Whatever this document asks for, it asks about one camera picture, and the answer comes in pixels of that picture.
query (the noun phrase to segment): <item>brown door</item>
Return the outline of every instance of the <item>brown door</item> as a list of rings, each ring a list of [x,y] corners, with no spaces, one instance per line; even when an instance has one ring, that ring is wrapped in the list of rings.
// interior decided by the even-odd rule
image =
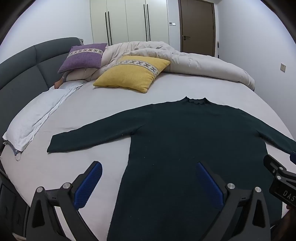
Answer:
[[[215,56],[214,4],[180,0],[181,51]]]

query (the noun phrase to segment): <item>wooden door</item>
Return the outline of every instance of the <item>wooden door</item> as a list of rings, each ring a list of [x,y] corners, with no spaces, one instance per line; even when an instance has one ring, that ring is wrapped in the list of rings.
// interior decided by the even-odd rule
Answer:
[[[106,0],[90,0],[91,29],[94,43],[109,43],[107,36],[107,2]]]
[[[180,0],[181,51],[215,56],[214,4],[201,0]]]
[[[126,0],[129,41],[148,41],[145,0]]]
[[[146,0],[146,7],[149,40],[163,41],[169,44],[168,8],[166,0]]]
[[[107,0],[107,11],[111,44],[128,42],[125,0]]]

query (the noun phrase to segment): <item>white wall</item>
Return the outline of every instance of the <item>white wall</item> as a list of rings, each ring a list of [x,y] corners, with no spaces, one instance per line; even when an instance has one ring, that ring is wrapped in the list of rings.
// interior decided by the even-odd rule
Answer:
[[[32,45],[65,37],[93,43],[89,0],[36,0],[2,42],[0,63]]]
[[[296,44],[289,32],[260,0],[222,0],[218,11],[220,58],[255,79],[255,92],[296,138]]]
[[[218,56],[217,51],[217,42],[219,41],[219,17],[218,17],[218,8],[217,3],[221,0],[206,0],[207,2],[214,3],[215,8],[215,21],[216,21],[216,51],[215,57]],[[179,4],[178,0],[167,0],[168,3],[168,21],[176,23],[176,26],[169,26],[169,37],[170,37],[170,46],[174,49],[180,51],[180,16],[179,16]]]
[[[180,15],[178,0],[167,0],[168,4],[168,21],[176,23],[176,26],[169,26],[170,46],[180,51]]]

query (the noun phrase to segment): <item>wardrobe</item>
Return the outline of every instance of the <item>wardrobe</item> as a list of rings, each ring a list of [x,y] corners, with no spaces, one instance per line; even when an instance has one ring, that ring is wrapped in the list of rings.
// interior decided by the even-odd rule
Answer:
[[[90,0],[90,8],[94,43],[169,44],[166,0]]]

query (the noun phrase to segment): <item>bed frame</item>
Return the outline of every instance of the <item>bed frame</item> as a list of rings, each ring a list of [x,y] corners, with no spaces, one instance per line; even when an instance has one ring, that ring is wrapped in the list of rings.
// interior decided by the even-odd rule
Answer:
[[[54,39],[29,47],[0,64],[0,135],[32,99],[49,90],[62,74],[60,66],[72,46],[83,44],[75,37]],[[4,145],[0,143],[0,154]],[[29,206],[10,182],[0,159],[0,217],[10,232],[26,237]]]

